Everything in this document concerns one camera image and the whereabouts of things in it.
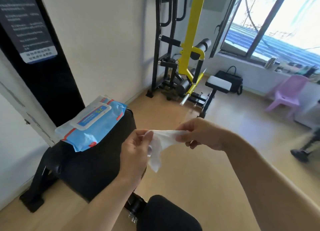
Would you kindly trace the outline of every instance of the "poster on wall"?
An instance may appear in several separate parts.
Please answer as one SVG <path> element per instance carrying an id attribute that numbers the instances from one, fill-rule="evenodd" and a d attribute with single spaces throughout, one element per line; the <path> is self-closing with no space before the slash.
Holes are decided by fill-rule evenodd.
<path id="1" fill-rule="evenodd" d="M 0 0 L 0 23 L 25 63 L 57 55 L 35 0 Z"/>

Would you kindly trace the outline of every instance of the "blue label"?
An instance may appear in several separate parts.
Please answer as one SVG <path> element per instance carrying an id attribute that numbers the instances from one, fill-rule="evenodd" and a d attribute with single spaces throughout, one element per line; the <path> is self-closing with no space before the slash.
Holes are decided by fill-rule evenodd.
<path id="1" fill-rule="evenodd" d="M 94 118 L 96 118 L 101 112 L 107 109 L 107 106 L 101 105 L 96 108 L 93 112 L 89 113 L 85 116 L 78 124 L 82 127 L 86 126 L 89 122 L 91 122 Z"/>

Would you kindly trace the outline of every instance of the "black bag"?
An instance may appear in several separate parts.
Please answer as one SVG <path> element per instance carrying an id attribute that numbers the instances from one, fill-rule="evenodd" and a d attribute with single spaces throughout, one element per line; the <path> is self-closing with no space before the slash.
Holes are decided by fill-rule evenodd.
<path id="1" fill-rule="evenodd" d="M 228 71 L 232 67 L 234 67 L 234 74 L 229 74 Z M 242 81 L 243 81 L 243 79 L 236 75 L 237 68 L 235 66 L 231 66 L 230 68 L 228 68 L 228 70 L 226 72 L 219 70 L 216 73 L 215 77 L 229 81 L 230 83 L 232 83 L 231 88 L 230 88 L 230 92 L 237 93 L 238 95 L 241 95 L 242 94 Z"/>

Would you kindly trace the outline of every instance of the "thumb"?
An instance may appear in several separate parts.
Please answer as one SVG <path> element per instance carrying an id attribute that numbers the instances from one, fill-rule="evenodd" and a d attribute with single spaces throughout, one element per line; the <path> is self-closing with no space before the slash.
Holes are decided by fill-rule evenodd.
<path id="1" fill-rule="evenodd" d="M 146 135 L 143 136 L 142 142 L 140 144 L 140 147 L 142 149 L 148 149 L 150 142 L 153 138 L 153 131 L 148 132 Z"/>
<path id="2" fill-rule="evenodd" d="M 176 137 L 176 141 L 180 143 L 186 143 L 186 142 L 191 142 L 194 140 L 194 136 L 192 132 L 188 132 L 185 135 L 178 135 Z"/>

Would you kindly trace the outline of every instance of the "blue plastic package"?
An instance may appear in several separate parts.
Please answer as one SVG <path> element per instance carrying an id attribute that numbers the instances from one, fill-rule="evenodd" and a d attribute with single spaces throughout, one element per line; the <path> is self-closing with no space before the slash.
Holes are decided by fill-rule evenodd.
<path id="1" fill-rule="evenodd" d="M 55 129 L 61 139 L 76 152 L 85 151 L 99 143 L 125 113 L 126 105 L 99 96 L 75 118 Z"/>

